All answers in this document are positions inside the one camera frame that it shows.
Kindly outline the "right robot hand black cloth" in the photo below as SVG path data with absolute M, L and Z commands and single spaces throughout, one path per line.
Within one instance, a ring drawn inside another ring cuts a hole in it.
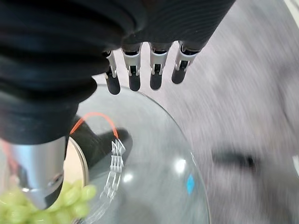
M 228 13 L 232 0 L 3 0 L 0 3 L 0 138 L 13 178 L 40 210 L 58 198 L 71 123 L 104 73 L 120 92 L 112 55 L 121 49 L 129 87 L 140 88 L 140 57 L 150 44 L 157 90 L 168 51 L 179 50 L 172 82 Z

